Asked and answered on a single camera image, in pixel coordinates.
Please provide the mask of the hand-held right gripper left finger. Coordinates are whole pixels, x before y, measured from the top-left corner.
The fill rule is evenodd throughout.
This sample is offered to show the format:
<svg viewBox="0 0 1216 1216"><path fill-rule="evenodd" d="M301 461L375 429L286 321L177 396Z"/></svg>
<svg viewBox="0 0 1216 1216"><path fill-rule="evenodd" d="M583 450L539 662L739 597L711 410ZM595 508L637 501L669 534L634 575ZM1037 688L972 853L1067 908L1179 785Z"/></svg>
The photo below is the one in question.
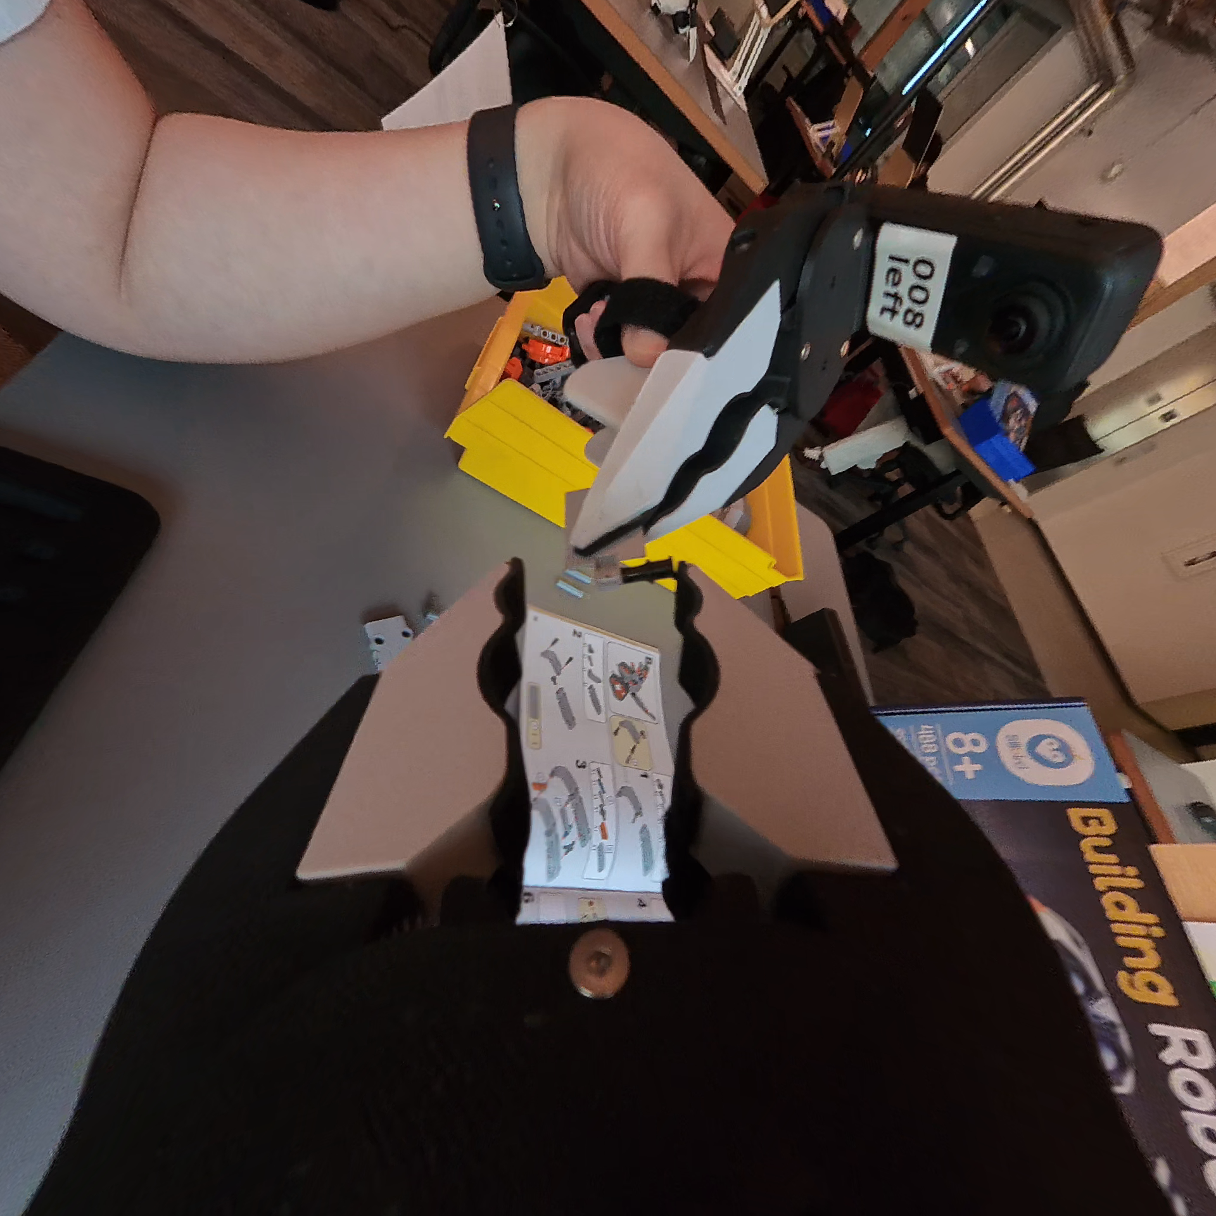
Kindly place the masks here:
<svg viewBox="0 0 1216 1216"><path fill-rule="evenodd" d="M503 864L526 828L518 708L525 566L486 574L377 677L297 868L306 884L402 879L437 920L453 880Z"/></svg>

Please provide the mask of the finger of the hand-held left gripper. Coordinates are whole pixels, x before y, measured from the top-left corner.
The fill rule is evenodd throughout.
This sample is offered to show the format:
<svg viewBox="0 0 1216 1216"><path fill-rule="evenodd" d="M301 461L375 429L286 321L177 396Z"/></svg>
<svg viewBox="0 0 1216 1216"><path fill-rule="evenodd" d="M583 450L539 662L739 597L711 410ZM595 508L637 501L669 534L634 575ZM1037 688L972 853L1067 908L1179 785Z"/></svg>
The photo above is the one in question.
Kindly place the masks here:
<svg viewBox="0 0 1216 1216"><path fill-rule="evenodd" d="M617 525L608 541L666 537L746 494L743 485L754 474L767 477L762 466L778 447L780 421L775 408L757 408L749 422L740 408L724 411L703 447L671 474L659 502Z"/></svg>
<svg viewBox="0 0 1216 1216"><path fill-rule="evenodd" d="M746 494L784 456L780 281L721 281L706 301L662 281L606 283L604 299L588 307L601 310L595 324L573 321L586 358L571 376L571 403L613 433L571 524L577 554L651 541L635 535L611 543L609 534L659 502L671 474L729 408L740 408L744 422L757 408L782 418L778 447L762 466L767 477L754 474Z"/></svg>

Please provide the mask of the person's left forearm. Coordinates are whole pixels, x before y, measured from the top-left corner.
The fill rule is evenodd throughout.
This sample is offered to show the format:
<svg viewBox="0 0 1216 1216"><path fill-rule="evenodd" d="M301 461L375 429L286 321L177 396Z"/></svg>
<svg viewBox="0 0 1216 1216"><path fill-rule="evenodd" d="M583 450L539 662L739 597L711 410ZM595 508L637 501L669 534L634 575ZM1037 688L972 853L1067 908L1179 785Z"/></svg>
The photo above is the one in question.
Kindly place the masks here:
<svg viewBox="0 0 1216 1216"><path fill-rule="evenodd" d="M467 122L303 132L163 118L96 341L286 361L488 299L466 145Z"/></svg>

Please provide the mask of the grey desk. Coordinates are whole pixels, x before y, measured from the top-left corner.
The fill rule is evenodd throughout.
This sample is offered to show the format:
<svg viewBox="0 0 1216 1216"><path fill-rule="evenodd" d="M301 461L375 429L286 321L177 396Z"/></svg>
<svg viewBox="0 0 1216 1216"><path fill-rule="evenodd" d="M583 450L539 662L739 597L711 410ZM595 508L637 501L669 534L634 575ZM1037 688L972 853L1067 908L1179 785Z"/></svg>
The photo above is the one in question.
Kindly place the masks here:
<svg viewBox="0 0 1216 1216"><path fill-rule="evenodd" d="M833 1213L811 926L455 919L297 868L377 677L361 617L562 530L446 437L499 298L340 353L162 361L60 335L3 392L46 454L139 474L161 532L3 770L3 1213Z"/></svg>

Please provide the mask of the person's left hand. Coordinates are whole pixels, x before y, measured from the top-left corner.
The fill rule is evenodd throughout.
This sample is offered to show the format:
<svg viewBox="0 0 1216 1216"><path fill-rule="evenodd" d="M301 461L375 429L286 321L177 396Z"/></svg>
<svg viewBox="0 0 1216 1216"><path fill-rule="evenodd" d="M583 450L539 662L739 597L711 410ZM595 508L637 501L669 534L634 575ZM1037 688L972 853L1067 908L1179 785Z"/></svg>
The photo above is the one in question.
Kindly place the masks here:
<svg viewBox="0 0 1216 1216"><path fill-rule="evenodd" d="M550 98L517 113L529 236L576 292L666 281L706 299L733 220L660 132L609 102Z"/></svg>

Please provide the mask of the pile of toy building parts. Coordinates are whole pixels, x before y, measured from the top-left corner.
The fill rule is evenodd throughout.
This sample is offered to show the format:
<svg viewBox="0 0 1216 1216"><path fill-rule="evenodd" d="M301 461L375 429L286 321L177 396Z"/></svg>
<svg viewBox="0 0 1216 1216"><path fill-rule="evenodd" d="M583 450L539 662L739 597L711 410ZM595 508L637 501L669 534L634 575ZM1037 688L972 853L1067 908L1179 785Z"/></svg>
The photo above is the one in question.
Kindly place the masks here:
<svg viewBox="0 0 1216 1216"><path fill-rule="evenodd" d="M525 321L499 382L521 385L562 415L582 425L587 432L600 433L604 425L568 398L566 386L573 371L575 364L566 334L553 327Z"/></svg>

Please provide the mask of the yellow storage bin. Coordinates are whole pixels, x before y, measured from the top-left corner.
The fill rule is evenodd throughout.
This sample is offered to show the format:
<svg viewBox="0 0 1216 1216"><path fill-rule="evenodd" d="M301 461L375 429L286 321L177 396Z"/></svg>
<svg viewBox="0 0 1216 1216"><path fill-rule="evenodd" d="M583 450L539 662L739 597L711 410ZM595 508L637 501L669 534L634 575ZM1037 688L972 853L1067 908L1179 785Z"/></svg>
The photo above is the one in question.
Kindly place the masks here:
<svg viewBox="0 0 1216 1216"><path fill-rule="evenodd" d="M576 294L565 278L519 292L490 332L464 386L446 436L463 447L460 469L553 524L566 524L568 494L591 485L586 454L595 434L508 375L529 324L557 329ZM700 568L736 599L805 577L793 462L747 495L753 524L746 535L706 516L648 542L649 560Z"/></svg>

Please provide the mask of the white instruction booklet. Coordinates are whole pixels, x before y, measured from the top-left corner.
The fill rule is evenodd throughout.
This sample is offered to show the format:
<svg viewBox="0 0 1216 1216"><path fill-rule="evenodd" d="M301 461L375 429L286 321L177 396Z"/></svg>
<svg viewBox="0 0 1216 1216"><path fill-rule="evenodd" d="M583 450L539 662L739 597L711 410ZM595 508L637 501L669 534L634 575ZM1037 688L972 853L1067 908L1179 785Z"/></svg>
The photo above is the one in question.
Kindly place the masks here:
<svg viewBox="0 0 1216 1216"><path fill-rule="evenodd" d="M517 923L670 923L662 652L535 606L518 646L531 831Z"/></svg>

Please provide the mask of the blue storage bin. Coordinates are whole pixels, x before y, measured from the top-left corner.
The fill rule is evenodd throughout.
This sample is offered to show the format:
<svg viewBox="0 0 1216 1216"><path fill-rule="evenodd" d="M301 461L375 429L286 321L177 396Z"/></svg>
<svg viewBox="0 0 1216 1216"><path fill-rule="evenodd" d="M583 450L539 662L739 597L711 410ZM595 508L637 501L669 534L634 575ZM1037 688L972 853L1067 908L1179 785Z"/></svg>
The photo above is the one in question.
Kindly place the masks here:
<svg viewBox="0 0 1216 1216"><path fill-rule="evenodd" d="M967 441L1001 479L1022 481L1038 469L1026 454L1040 401L1023 385L997 382L958 419Z"/></svg>

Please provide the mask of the wooden background table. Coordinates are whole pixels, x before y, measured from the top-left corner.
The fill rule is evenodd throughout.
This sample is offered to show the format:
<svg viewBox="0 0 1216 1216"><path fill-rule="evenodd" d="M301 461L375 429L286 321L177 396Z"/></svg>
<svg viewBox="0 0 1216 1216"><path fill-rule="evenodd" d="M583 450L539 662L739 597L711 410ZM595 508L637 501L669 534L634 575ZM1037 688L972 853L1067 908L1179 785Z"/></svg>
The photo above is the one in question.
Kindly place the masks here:
<svg viewBox="0 0 1216 1216"><path fill-rule="evenodd" d="M709 67L709 53L689 58L684 38L649 2L565 2L580 38L617 69L626 84L646 81L645 102L663 100L657 121L675 138L692 143L738 176L754 194L767 190L769 174L744 103Z"/></svg>

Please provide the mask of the black wristband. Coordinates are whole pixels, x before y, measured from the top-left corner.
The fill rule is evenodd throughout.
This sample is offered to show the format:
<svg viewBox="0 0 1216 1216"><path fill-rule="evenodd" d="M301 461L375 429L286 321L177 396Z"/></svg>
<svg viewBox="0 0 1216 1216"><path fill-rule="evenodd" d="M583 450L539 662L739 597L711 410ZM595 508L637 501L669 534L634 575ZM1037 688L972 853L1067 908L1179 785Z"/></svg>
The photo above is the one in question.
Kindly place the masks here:
<svg viewBox="0 0 1216 1216"><path fill-rule="evenodd" d="M470 117L467 178L484 276L502 294L543 289L551 280L526 225L517 162L518 106L481 109Z"/></svg>

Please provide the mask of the blue toy robot kit box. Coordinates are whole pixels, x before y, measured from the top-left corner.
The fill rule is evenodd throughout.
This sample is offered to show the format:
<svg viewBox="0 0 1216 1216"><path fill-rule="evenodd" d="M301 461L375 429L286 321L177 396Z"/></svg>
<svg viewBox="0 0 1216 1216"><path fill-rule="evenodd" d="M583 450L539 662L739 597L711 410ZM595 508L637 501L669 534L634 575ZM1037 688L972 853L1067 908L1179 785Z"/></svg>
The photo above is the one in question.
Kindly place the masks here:
<svg viewBox="0 0 1216 1216"><path fill-rule="evenodd" d="M876 715L1016 876L1172 1213L1214 1213L1214 992L1087 702Z"/></svg>

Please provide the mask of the beige cabinet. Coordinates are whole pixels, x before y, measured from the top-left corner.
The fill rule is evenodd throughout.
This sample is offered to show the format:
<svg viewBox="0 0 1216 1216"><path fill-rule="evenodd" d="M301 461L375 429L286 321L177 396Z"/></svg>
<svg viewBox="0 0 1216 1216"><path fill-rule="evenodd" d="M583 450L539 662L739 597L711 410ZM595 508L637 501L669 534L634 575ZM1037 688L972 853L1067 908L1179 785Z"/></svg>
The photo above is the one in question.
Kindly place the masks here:
<svg viewBox="0 0 1216 1216"><path fill-rule="evenodd" d="M1099 452L974 519L1044 673L1080 665L1171 731L1214 726L1214 329L1083 397Z"/></svg>

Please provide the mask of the black perforated wrist rest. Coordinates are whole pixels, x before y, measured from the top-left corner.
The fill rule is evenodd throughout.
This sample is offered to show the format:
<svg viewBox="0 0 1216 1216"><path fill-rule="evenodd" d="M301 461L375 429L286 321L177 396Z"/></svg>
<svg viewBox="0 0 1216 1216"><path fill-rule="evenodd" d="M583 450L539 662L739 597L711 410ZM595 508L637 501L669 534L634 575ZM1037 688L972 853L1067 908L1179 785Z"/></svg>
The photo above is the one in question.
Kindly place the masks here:
<svg viewBox="0 0 1216 1216"><path fill-rule="evenodd" d="M118 484L2 448L2 762L129 585L161 532Z"/></svg>

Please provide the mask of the hanging white paper sheet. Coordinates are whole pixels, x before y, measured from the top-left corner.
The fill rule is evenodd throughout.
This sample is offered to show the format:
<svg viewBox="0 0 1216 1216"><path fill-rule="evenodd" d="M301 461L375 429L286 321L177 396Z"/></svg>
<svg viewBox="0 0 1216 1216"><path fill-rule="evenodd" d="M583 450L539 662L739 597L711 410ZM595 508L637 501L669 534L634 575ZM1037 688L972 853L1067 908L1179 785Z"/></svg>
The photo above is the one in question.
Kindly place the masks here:
<svg viewBox="0 0 1216 1216"><path fill-rule="evenodd" d="M448 67L383 117L383 129L460 122L479 110L513 100L507 27L502 15L493 15L486 29Z"/></svg>

